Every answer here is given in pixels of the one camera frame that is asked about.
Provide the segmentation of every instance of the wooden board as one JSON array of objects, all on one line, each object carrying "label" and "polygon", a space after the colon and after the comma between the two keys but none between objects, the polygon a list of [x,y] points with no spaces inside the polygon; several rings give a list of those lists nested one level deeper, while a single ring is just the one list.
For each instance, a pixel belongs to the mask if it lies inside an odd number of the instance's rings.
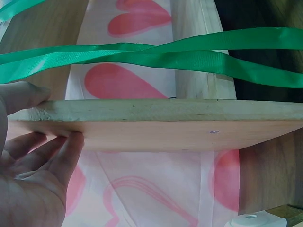
[{"label": "wooden board", "polygon": [[84,132],[85,150],[210,151],[248,147],[303,127],[303,104],[240,100],[46,102],[9,117],[8,137]]},{"label": "wooden board", "polygon": [[[0,43],[0,53],[75,45],[89,0],[47,0],[16,15]],[[63,100],[70,66],[39,72],[24,81],[52,89]]]},{"label": "wooden board", "polygon": [[[171,8],[174,40],[222,31],[214,0],[171,0]],[[176,93],[177,98],[236,99],[232,78],[206,72],[177,70]]]}]

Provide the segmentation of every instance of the white plastic clip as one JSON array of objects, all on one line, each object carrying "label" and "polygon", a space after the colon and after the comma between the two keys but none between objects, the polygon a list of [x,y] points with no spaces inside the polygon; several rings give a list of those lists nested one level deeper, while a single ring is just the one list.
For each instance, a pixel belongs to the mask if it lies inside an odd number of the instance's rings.
[{"label": "white plastic clip", "polygon": [[225,227],[286,227],[287,221],[285,218],[267,213],[266,211],[257,212],[254,214],[240,215],[230,222],[226,223]]}]

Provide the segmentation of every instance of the patterned fabric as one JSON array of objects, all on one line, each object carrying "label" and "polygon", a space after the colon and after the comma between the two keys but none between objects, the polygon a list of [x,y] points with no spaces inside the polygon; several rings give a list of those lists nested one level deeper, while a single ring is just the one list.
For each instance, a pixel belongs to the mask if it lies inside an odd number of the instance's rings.
[{"label": "patterned fabric", "polygon": [[[171,42],[170,15],[170,0],[94,0],[78,45]],[[175,96],[174,70],[112,63],[73,65],[66,94]],[[84,151],[67,200],[64,227],[221,227],[238,214],[239,152]]]}]

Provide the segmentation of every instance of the green strap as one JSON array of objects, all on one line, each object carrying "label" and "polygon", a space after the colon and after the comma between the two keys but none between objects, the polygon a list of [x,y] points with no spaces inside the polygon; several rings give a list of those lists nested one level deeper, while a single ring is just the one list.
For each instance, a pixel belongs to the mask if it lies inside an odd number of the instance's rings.
[{"label": "green strap", "polygon": [[118,43],[94,46],[57,46],[0,55],[0,83],[8,83],[45,69],[69,64],[120,62],[153,68],[225,74],[276,87],[303,87],[303,74],[235,59],[212,50],[303,50],[303,30],[252,28],[200,35],[161,46]]},{"label": "green strap", "polygon": [[22,11],[37,5],[45,0],[13,0],[0,8],[0,22],[11,19]]}]

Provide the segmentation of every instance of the dark background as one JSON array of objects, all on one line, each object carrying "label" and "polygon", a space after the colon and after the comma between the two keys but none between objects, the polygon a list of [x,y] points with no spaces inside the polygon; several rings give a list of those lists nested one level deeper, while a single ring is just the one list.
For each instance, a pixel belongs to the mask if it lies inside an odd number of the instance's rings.
[{"label": "dark background", "polygon": [[[224,31],[266,26],[303,29],[303,0],[215,0],[215,3]],[[299,51],[242,50],[229,53],[242,60],[303,72],[303,53]],[[303,102],[303,89],[256,85],[239,79],[235,79],[235,86],[237,99]]]}]

